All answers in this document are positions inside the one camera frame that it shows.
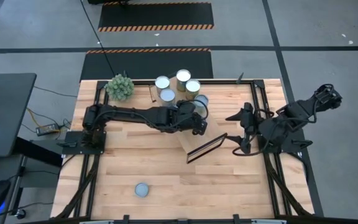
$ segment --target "small potted plant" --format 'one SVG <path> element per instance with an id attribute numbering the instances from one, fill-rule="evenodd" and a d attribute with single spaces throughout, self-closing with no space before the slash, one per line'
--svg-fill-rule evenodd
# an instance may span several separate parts
<path id="1" fill-rule="evenodd" d="M 105 86 L 107 93 L 114 101 L 126 101 L 134 94 L 134 88 L 132 80 L 121 74 L 116 75 Z"/>

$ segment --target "can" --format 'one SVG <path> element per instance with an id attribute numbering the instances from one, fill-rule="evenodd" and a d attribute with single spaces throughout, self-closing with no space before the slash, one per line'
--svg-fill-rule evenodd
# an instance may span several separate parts
<path id="1" fill-rule="evenodd" d="M 201 84 L 197 80 L 188 80 L 186 82 L 186 99 L 194 100 L 194 98 L 198 95 L 198 92 L 201 88 Z"/>
<path id="2" fill-rule="evenodd" d="M 181 69 L 177 72 L 177 90 L 186 91 L 186 82 L 190 80 L 191 74 L 186 69 Z"/>
<path id="3" fill-rule="evenodd" d="M 194 100 L 200 100 L 201 102 L 203 102 L 205 104 L 205 106 L 208 107 L 208 97 L 206 95 L 197 95 Z M 196 105 L 196 112 L 201 115 L 202 117 L 206 116 L 206 108 L 205 106 L 200 103 L 199 101 L 194 101 L 194 104 Z"/>
<path id="4" fill-rule="evenodd" d="M 163 106 L 175 105 L 175 92 L 171 89 L 166 88 L 161 90 L 160 98 Z"/>
<path id="5" fill-rule="evenodd" d="M 157 87 L 157 94 L 160 96 L 161 90 L 169 88 L 169 78 L 165 76 L 157 77 L 154 81 L 154 84 Z"/>

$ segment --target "yellow and black hazard stripe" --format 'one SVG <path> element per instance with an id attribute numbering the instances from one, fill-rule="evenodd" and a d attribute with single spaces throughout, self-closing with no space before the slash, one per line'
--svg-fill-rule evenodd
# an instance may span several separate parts
<path id="1" fill-rule="evenodd" d="M 115 4 L 119 4 L 119 2 L 107 2 L 107 3 L 104 3 L 103 5 L 104 6 L 108 6 L 108 5 L 115 5 Z M 149 4 L 211 4 L 210 2 L 159 2 L 159 3 L 142 3 L 142 2 L 139 2 L 139 3 L 132 3 L 132 2 L 129 2 L 128 3 L 129 5 L 149 5 Z"/>
<path id="2" fill-rule="evenodd" d="M 99 32 L 124 32 L 124 31 L 153 31 L 153 30 L 206 30 L 212 29 L 212 24 L 195 25 L 159 25 L 159 26 L 118 26 L 100 27 Z"/>
<path id="3" fill-rule="evenodd" d="M 121 50 L 105 50 L 107 54 L 113 53 L 146 53 L 146 52 L 200 52 L 211 51 L 209 48 L 180 48 L 180 49 L 121 49 Z M 100 54 L 103 50 L 89 50 L 87 54 Z"/>

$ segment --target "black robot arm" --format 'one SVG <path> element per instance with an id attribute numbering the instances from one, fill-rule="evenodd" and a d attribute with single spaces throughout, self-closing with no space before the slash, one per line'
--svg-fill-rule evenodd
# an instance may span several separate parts
<path id="1" fill-rule="evenodd" d="M 108 121 L 126 121 L 144 123 L 164 133 L 175 133 L 192 129 L 194 135 L 205 133 L 206 117 L 195 112 L 190 101 L 178 101 L 176 107 L 156 106 L 146 110 L 121 108 L 110 105 L 92 105 L 87 107 L 83 120 L 83 140 L 85 146 L 97 146 L 101 130 Z"/>
<path id="2" fill-rule="evenodd" d="M 228 121 L 240 121 L 240 125 L 244 128 L 244 138 L 240 136 L 228 136 L 227 138 L 235 141 L 240 145 L 239 148 L 243 154 L 237 156 L 252 156 L 250 154 L 250 142 L 256 137 L 260 136 L 265 146 L 260 152 L 281 152 L 282 144 L 291 149 L 284 149 L 284 151 L 299 151 L 309 146 L 311 141 L 297 141 L 296 139 L 288 139 L 290 133 L 297 132 L 308 123 L 316 122 L 317 112 L 326 111 L 328 109 L 335 109 L 341 105 L 342 97 L 334 89 L 332 84 L 324 84 L 320 86 L 308 100 L 298 100 L 290 103 L 283 108 L 276 111 L 278 116 L 271 118 L 273 113 L 271 111 L 259 110 L 267 113 L 267 119 L 258 116 L 258 110 L 253 109 L 250 103 L 244 103 L 244 108 L 229 118 Z"/>

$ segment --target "concrete floor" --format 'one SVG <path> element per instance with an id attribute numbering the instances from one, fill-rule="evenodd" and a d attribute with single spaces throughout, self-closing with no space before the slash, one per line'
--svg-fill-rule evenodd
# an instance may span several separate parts
<path id="1" fill-rule="evenodd" d="M 209 2 L 213 6 L 213 30 L 118 32 L 99 36 L 105 47 L 273 46 L 262 0 Z M 268 3 L 281 46 L 358 46 L 358 0 L 268 0 Z M 85 5 L 96 26 L 101 6 Z M 80 0 L 5 0 L 0 9 L 2 51 L 97 46 Z M 84 58 L 84 52 L 64 50 L 0 54 L 0 73 L 34 72 L 38 75 L 37 86 L 75 95 Z M 358 51 L 299 50 L 283 52 L 283 58 L 295 99 L 309 98 L 323 83 L 334 84 L 344 98 L 340 108 L 320 113 L 319 122 L 305 128 L 305 136 L 314 141 L 309 152 L 324 215 L 358 218 Z M 212 61 L 215 78 L 237 78 L 242 72 L 244 78 L 282 77 L 274 51 L 214 50 Z M 61 123 L 64 118 L 71 118 L 74 105 L 74 98 L 34 90 L 29 108 Z M 39 121 L 50 122 L 43 118 Z M 35 129 L 28 114 L 23 123 Z M 25 128 L 19 136 L 38 139 Z M 40 198 L 52 201 L 53 195 L 54 189 L 29 189 L 22 204 L 38 202 Z M 29 208 L 29 216 L 23 221 L 45 220 L 50 208 Z M 6 223 L 14 222 L 14 218 L 8 218 Z"/>

